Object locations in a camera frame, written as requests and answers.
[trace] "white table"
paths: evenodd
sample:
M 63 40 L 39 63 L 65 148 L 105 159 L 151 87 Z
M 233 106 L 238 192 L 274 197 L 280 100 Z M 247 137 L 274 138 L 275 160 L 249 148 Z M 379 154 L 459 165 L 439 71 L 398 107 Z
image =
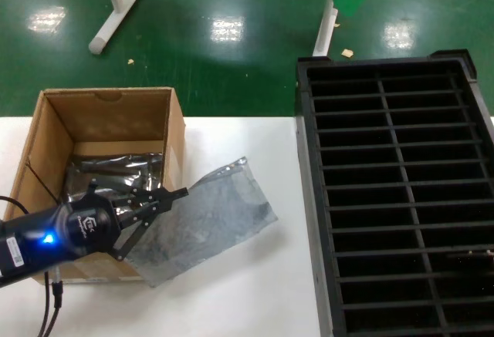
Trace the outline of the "white table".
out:
M 0 118 L 0 194 L 10 193 L 29 124 L 28 117 Z M 247 156 L 279 221 L 158 288 L 66 285 L 53 337 L 320 335 L 295 120 L 187 118 L 186 124 L 185 184 Z M 43 308 L 44 288 L 32 279 L 0 289 L 0 334 L 37 335 Z

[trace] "cable connector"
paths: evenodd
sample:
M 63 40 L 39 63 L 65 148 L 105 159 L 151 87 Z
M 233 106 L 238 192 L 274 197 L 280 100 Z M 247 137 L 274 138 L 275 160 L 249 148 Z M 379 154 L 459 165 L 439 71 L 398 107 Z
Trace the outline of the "cable connector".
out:
M 53 302 L 54 308 L 62 307 L 62 294 L 63 294 L 63 282 L 58 281 L 57 283 L 52 283 L 52 293 L 55 301 Z
M 60 276 L 60 269 L 59 267 L 55 267 L 53 269 L 53 282 L 52 282 L 52 293 L 53 297 L 55 299 L 55 302 L 53 304 L 54 308 L 61 308 L 62 307 L 62 294 L 63 294 L 63 282 L 62 282 L 62 277 Z

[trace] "silver plastic bag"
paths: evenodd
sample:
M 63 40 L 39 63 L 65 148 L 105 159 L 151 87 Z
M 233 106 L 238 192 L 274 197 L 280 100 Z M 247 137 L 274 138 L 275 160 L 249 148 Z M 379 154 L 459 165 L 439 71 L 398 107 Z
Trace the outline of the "silver plastic bag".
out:
M 161 186 L 163 155 L 161 153 L 130 154 L 124 156 L 81 157 L 72 156 L 66 169 L 63 202 L 77 201 L 86 194 L 91 179 L 104 177 L 115 183 L 152 190 Z M 120 193 L 98 187 L 96 193 L 115 200 Z M 117 214 L 129 207 L 118 207 Z
M 276 221 L 246 158 L 201 178 L 161 214 L 127 256 L 152 287 L 259 233 Z

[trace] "transparent plastic bag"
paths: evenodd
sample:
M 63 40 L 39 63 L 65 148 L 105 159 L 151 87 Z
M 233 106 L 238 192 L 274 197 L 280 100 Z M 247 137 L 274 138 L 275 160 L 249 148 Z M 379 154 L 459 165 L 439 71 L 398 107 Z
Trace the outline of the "transparent plastic bag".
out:
M 157 217 L 127 256 L 152 287 L 249 239 L 276 221 L 246 158 L 201 178 Z

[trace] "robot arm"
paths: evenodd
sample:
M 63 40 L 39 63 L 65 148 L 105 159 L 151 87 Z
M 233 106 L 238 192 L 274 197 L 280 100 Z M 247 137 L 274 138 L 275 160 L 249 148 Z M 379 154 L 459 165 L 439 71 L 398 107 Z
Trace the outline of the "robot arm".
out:
M 97 187 L 117 190 L 123 196 L 108 200 L 95 193 Z M 0 221 L 0 288 L 93 252 L 106 252 L 122 261 L 156 216 L 187 194 L 185 188 L 149 191 L 93 179 L 78 201 Z M 124 206 L 138 208 L 117 215 L 116 209 Z M 121 231 L 138 221 L 140 225 L 123 246 L 114 248 Z

